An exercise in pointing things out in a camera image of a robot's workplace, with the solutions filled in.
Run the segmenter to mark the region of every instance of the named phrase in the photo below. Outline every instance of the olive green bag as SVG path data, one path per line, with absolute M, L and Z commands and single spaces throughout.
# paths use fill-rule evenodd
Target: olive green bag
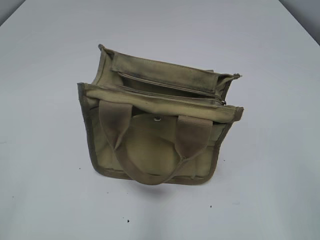
M 99 48 L 93 83 L 78 83 L 94 169 L 146 185 L 208 181 L 223 139 L 242 116 L 242 107 L 225 102 L 240 75 Z

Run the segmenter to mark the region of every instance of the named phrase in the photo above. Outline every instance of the fabric strap handle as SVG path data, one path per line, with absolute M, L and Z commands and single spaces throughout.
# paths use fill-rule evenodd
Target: fabric strap handle
M 108 143 L 125 173 L 145 185 L 162 184 L 173 178 L 189 161 L 201 154 L 208 146 L 213 122 L 189 116 L 178 116 L 174 147 L 180 160 L 174 170 L 167 175 L 152 175 L 143 172 L 130 159 L 122 139 L 130 126 L 132 105 L 100 100 L 99 120 Z

